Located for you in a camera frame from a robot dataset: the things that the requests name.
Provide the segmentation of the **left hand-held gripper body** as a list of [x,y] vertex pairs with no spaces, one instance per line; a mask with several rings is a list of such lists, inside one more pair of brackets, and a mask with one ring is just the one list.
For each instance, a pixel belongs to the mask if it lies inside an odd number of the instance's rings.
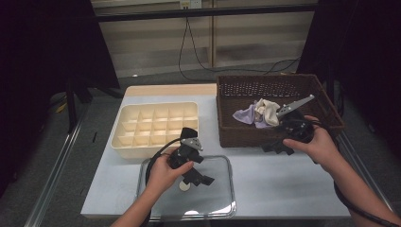
[[200,164],[203,161],[201,151],[203,147],[197,137],[182,139],[180,146],[169,155],[168,165],[176,169],[189,161]]

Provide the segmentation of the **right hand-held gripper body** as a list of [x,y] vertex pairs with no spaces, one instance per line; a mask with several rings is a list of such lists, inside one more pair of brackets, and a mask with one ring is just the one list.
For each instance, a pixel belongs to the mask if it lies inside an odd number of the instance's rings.
[[279,119],[280,130],[284,130],[288,137],[302,142],[309,143],[314,136],[312,123],[305,118],[305,115],[299,110],[300,107],[314,99],[313,95],[284,104],[276,113]]

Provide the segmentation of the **clear lid with round knob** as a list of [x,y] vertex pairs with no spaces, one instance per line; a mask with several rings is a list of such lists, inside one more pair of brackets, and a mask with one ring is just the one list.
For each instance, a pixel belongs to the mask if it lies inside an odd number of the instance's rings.
[[183,177],[167,189],[151,209],[153,221],[230,218],[234,215],[235,191],[232,168],[226,156],[205,156],[195,169],[214,178],[210,185],[186,186]]

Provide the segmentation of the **black sock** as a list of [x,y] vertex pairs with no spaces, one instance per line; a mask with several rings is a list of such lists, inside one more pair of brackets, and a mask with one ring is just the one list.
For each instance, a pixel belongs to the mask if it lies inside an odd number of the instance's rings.
[[198,137],[198,132],[194,129],[184,127],[182,129],[180,139],[189,139],[189,138],[197,138]]

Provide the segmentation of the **brown wicker basket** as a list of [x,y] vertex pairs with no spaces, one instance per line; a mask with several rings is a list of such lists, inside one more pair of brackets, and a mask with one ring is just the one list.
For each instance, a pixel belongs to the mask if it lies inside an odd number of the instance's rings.
[[219,76],[217,80],[218,134],[224,148],[258,147],[276,142],[286,134],[274,129],[258,129],[239,122],[234,113],[246,110],[264,98],[281,106],[307,96],[314,98],[299,108],[301,114],[317,117],[336,136],[344,123],[323,86],[314,75]]

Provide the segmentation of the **cream compartment storage box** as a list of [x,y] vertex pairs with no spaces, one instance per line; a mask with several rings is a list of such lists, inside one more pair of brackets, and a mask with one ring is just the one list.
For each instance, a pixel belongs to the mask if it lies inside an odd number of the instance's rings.
[[117,117],[111,146],[124,159],[146,159],[179,138],[183,128],[199,130],[196,102],[126,105]]

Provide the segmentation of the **person's left hand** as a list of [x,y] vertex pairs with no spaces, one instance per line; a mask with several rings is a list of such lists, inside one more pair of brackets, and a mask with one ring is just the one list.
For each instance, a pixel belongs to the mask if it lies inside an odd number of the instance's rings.
[[194,162],[189,161],[178,168],[170,167],[167,161],[172,152],[170,149],[158,157],[150,171],[146,193],[152,197],[160,197],[180,176],[194,166]]

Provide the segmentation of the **person's right hand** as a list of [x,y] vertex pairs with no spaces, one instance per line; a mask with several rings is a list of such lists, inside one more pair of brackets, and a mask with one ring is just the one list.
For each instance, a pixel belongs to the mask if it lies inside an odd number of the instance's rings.
[[288,148],[304,152],[325,171],[330,172],[334,164],[341,158],[341,155],[326,129],[314,125],[313,134],[314,136],[309,143],[284,139],[283,144]]

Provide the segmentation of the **black metal stand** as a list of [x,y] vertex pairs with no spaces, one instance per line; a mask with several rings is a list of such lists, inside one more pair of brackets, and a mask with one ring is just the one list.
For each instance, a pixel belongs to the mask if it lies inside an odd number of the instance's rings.
[[123,97],[121,93],[116,92],[101,82],[88,78],[70,77],[65,83],[66,104],[69,117],[69,133],[71,133],[78,125],[75,97],[77,97],[81,103],[90,103],[93,100],[93,97],[89,92],[90,88],[96,88],[114,98]]

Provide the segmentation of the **dark curtain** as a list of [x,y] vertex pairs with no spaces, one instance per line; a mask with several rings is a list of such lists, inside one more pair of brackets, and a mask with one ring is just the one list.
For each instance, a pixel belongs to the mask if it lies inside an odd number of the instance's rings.
[[0,0],[0,196],[29,155],[50,97],[117,88],[91,0]]
[[338,80],[401,158],[401,0],[318,0],[298,71]]

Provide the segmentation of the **black horizontal bar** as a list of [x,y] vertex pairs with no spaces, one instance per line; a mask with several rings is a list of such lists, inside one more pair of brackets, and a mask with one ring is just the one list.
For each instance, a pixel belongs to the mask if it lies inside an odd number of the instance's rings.
[[228,16],[245,14],[264,14],[264,13],[292,13],[314,11],[318,6],[315,4],[296,4],[296,5],[277,5],[259,7],[240,7],[240,8],[214,8],[214,9],[175,9],[162,11],[131,12],[117,14],[99,14],[96,20],[103,22],[121,22],[138,20],[156,20],[172,18],[190,18],[207,16]]

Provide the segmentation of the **metal floor rail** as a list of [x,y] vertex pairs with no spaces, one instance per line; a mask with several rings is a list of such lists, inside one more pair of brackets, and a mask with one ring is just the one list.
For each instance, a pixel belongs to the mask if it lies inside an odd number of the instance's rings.
[[387,144],[371,135],[339,137],[341,153],[377,196],[401,218],[401,161]]
[[31,210],[24,227],[41,227],[46,210],[53,198],[57,185],[60,181],[61,174],[70,156],[71,150],[78,138],[83,119],[88,113],[90,105],[84,104],[78,114],[78,122],[67,134],[61,152],[54,164],[50,175],[44,185],[40,197],[36,200],[33,209]]

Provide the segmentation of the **wooden vertical post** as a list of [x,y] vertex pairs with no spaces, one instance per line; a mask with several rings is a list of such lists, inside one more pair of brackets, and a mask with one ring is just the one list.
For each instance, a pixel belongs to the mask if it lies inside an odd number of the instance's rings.
[[[209,1],[209,7],[210,9],[215,9],[216,6],[216,0],[210,0]],[[209,39],[209,47],[210,47],[210,53],[209,53],[209,63],[210,66],[213,68],[216,65],[216,19],[215,16],[210,16],[209,20],[209,30],[210,30],[210,39]]]

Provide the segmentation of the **white wall socket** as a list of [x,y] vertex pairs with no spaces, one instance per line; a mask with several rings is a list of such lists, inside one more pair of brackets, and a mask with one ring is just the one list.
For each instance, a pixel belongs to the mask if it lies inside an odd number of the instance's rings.
[[202,1],[201,0],[180,0],[180,8],[181,9],[201,9]]

